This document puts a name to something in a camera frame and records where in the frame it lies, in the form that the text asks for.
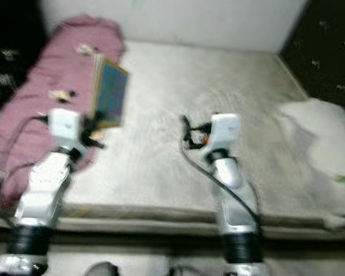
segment wire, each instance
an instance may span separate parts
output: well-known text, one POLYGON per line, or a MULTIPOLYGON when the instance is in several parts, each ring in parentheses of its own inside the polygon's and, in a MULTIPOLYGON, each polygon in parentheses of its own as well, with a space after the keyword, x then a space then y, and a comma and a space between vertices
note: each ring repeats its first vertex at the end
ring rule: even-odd
POLYGON ((14 174, 14 172, 16 172, 19 168, 22 168, 25 166, 30 166, 31 163, 25 164, 22 166, 18 166, 14 170, 11 170, 11 172, 9 172, 7 175, 5 175, 4 169, 6 167, 7 160, 9 159, 10 152, 12 151, 16 141, 18 140, 19 135, 22 133, 22 131, 28 125, 28 123, 31 122, 32 120, 35 120, 35 119, 39 119, 39 116, 29 117, 29 118, 26 118, 23 121, 21 121, 19 126, 14 130, 10 140, 8 141, 8 143, 5 147, 5 150, 1 156, 1 159, 0 159, 0 216, 7 223, 7 225, 10 228, 12 228, 14 226, 14 224, 9 219, 9 215, 7 214, 7 212, 5 210, 4 203, 3 203, 2 188, 3 188, 5 181, 8 179, 8 177, 12 176, 14 174))
POLYGON ((196 162, 191 160, 189 156, 187 155, 185 148, 184 148, 184 139, 180 140, 180 151, 183 155, 183 157, 187 160, 187 162, 192 165, 194 168, 196 168, 198 171, 206 175, 209 179, 211 179, 218 187, 223 189, 225 192, 227 192, 232 198, 234 198, 252 217, 252 219, 256 222, 258 226, 258 231, 260 231, 260 217, 257 215, 253 210, 231 189, 229 189, 225 184, 223 184, 221 181, 219 181, 216 177, 214 177, 211 173, 207 172, 204 168, 202 168, 200 165, 198 165, 196 162))
POLYGON ((259 238, 262 239, 263 238, 263 232, 262 232, 262 227, 261 227, 262 221, 260 219, 260 210, 261 210, 261 208, 260 208, 259 196, 258 196, 258 193, 257 193, 256 189, 254 188, 253 183, 248 181, 248 180, 247 180, 247 182, 248 182, 250 188, 253 191, 253 194, 254 194, 254 197, 255 197, 255 202, 257 203, 257 208, 258 208, 258 214, 257 214, 258 221, 256 221, 257 222, 257 231, 258 231, 259 238))

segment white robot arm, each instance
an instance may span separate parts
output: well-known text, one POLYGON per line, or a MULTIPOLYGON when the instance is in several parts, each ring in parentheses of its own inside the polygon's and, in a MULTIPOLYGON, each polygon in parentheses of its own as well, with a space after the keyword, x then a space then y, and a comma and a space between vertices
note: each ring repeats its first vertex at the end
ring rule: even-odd
POLYGON ((43 121, 48 123, 55 150, 29 174, 29 186, 15 212, 6 254, 0 257, 0 276, 42 275, 46 271, 50 237, 75 164, 86 153, 86 146, 103 147, 89 138, 92 123, 77 112, 53 109, 43 121))
POLYGON ((235 114, 214 114, 211 122, 192 128, 186 117, 184 141, 187 149, 198 149, 211 173, 206 173, 217 185, 213 195, 217 205, 218 231, 224 245, 227 262, 225 276, 265 276, 269 272, 263 263, 260 245, 258 203, 253 188, 247 182, 237 160, 229 156, 239 138, 240 118, 235 114), (192 131, 201 132, 200 143, 191 138, 192 131))

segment mattress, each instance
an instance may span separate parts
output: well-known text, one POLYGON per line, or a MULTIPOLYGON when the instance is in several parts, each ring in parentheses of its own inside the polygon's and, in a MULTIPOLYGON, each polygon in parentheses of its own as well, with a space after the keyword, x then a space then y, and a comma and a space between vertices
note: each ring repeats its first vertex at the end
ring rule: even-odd
POLYGON ((106 130, 106 148, 74 175, 59 229, 218 235, 210 180, 179 153, 179 116, 201 123, 234 112, 242 129, 232 155, 257 190, 264 235, 345 239, 345 224, 327 228, 338 214, 317 191, 329 187, 312 185, 311 168, 294 158, 274 115, 279 104, 306 99, 276 55, 125 45, 121 65, 131 75, 122 127, 106 130))

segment green book cover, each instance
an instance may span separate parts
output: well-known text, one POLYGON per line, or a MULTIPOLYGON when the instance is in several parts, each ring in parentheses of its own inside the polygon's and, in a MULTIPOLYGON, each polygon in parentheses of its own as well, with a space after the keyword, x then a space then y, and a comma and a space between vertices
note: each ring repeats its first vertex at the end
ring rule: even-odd
POLYGON ((99 118, 99 128, 119 126, 128 72, 102 54, 95 55, 94 96, 91 117, 99 118))

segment wall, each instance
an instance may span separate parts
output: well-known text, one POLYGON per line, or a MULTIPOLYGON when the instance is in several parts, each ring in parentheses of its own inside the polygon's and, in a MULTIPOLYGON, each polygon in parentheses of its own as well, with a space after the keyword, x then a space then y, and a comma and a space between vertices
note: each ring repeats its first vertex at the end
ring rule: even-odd
POLYGON ((307 0, 41 0, 52 30, 87 13, 116 20, 127 39, 278 52, 307 0))

